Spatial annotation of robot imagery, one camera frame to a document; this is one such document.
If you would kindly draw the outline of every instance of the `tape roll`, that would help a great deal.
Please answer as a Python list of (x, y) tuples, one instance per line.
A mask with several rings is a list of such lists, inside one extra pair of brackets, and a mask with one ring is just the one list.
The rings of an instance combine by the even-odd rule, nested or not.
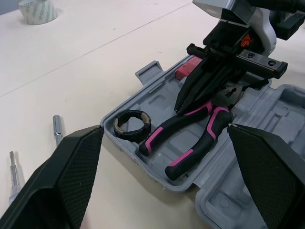
[(54, 4), (49, 0), (21, 0), (18, 7), (29, 25), (41, 25), (57, 18)]

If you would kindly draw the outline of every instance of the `tool case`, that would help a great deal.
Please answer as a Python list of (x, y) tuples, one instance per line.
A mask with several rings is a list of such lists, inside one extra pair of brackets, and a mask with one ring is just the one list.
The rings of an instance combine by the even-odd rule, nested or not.
[[(136, 76), (143, 88), (102, 119), (105, 134), (165, 189), (185, 192), (192, 184), (197, 185), (200, 191), (196, 194), (195, 207), (211, 228), (267, 229), (244, 184), (226, 129), (195, 168), (176, 181), (166, 176), (165, 168), (198, 141), (209, 117), (175, 133), (150, 157), (139, 153), (139, 144), (119, 139), (114, 134), (116, 115), (127, 109), (146, 112), (151, 118), (152, 131), (176, 115), (174, 105), (183, 80), (175, 78), (175, 71), (190, 58), (187, 56), (166, 72), (157, 61), (139, 70)], [(247, 73), (239, 84), (245, 86), (259, 80), (260, 77)], [(270, 85), (271, 81), (259, 89), (246, 89), (232, 109), (233, 123), (279, 135), (305, 159), (305, 90), (292, 85), (282, 85), (274, 90)], [(130, 119), (125, 129), (131, 131), (142, 125), (140, 120)]]

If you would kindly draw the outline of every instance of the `orange component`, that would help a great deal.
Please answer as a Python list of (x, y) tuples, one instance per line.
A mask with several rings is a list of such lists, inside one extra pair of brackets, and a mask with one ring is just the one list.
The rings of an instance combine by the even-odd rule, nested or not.
[(251, 42), (251, 37), (249, 34), (247, 34), (243, 39), (242, 39), (242, 47), (248, 46)]

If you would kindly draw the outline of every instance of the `white table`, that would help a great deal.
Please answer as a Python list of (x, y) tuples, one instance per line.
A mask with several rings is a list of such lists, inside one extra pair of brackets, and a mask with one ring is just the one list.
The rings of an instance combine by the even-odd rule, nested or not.
[[(14, 11), (0, 16), (0, 215), (10, 195), (9, 152), (26, 181), (54, 151), (52, 116), (64, 135), (96, 125), (141, 88), (134, 73), (153, 60), (168, 69), (217, 19), (191, 0), (54, 0), (59, 17), (29, 26)], [(274, 83), (305, 86), (305, 30), (279, 41), (271, 57), (290, 63)], [(197, 190), (163, 190), (104, 137), (83, 229), (204, 229)]]

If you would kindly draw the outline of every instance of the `pink and black pliers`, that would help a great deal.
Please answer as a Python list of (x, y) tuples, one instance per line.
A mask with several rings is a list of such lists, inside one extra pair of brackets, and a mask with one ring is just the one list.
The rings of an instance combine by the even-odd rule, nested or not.
[(140, 153), (144, 156), (150, 156), (155, 149), (174, 133), (211, 115), (208, 125), (198, 142), (166, 167), (165, 173), (168, 178), (173, 181), (178, 179), (204, 158), (223, 129), (233, 121), (234, 117), (229, 110), (240, 100), (242, 92), (243, 89), (239, 85), (228, 87), (199, 108), (184, 115), (171, 117), (158, 126), (139, 145)]

